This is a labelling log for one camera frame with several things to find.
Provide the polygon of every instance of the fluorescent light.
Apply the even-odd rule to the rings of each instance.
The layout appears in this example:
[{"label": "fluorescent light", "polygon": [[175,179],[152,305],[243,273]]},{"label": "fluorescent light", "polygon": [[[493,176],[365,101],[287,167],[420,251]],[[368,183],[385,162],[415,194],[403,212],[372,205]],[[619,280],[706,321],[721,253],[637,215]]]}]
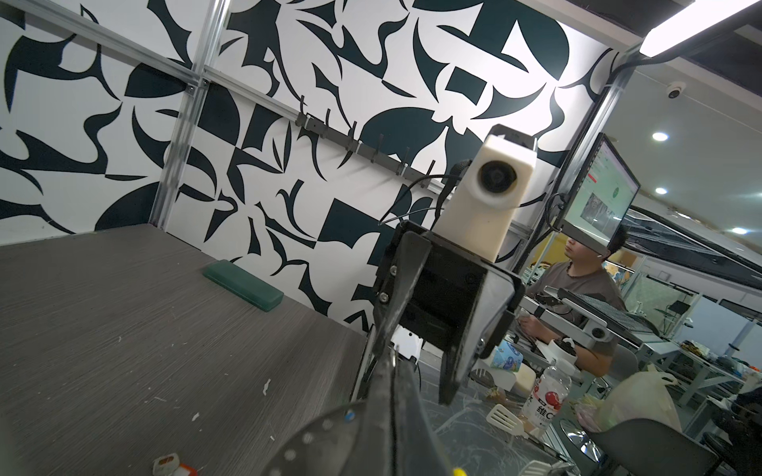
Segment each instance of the fluorescent light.
[{"label": "fluorescent light", "polygon": [[653,58],[759,0],[696,0],[645,36],[640,53]]}]

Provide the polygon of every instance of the bottle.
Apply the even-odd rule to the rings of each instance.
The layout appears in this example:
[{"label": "bottle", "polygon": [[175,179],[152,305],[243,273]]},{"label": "bottle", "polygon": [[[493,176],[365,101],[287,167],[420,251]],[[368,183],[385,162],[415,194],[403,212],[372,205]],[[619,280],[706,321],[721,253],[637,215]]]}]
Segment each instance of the bottle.
[{"label": "bottle", "polygon": [[521,409],[519,418],[524,431],[533,436],[541,436],[550,425],[550,420],[561,410],[564,400],[572,387],[571,375],[576,368],[567,360],[556,360],[537,379],[529,399]]}]

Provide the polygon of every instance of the green eraser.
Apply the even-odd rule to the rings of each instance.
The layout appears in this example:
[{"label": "green eraser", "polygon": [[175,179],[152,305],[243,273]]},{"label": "green eraser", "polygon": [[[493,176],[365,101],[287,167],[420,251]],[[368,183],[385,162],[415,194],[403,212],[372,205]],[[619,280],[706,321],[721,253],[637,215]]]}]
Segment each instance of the green eraser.
[{"label": "green eraser", "polygon": [[283,301],[283,291],[227,260],[205,267],[203,275],[263,311],[270,311]]}]

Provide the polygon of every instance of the person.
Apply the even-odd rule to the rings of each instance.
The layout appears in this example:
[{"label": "person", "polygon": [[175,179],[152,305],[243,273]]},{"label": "person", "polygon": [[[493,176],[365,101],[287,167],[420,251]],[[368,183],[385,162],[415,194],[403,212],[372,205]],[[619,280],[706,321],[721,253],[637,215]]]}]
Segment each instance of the person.
[{"label": "person", "polygon": [[[564,254],[569,258],[569,261],[557,263],[548,268],[537,282],[527,289],[527,296],[535,298],[538,294],[543,293],[545,286],[550,286],[592,296],[607,302],[614,308],[625,311],[626,308],[619,288],[603,268],[604,261],[612,253],[616,253],[625,241],[627,241],[627,232],[619,227],[611,238],[608,252],[598,254],[582,243],[569,238],[564,249]],[[554,308],[552,310],[558,311],[557,314],[576,325],[582,323],[584,318],[580,314],[572,311],[566,305],[562,305],[562,307],[565,309]],[[544,343],[550,343],[551,340],[561,337],[526,311],[520,312],[518,321],[521,330],[527,336],[540,339]],[[592,350],[577,345],[575,348],[577,351],[577,367],[587,370],[596,377],[606,375],[618,343],[619,340],[614,337],[610,342],[597,343]]]}]

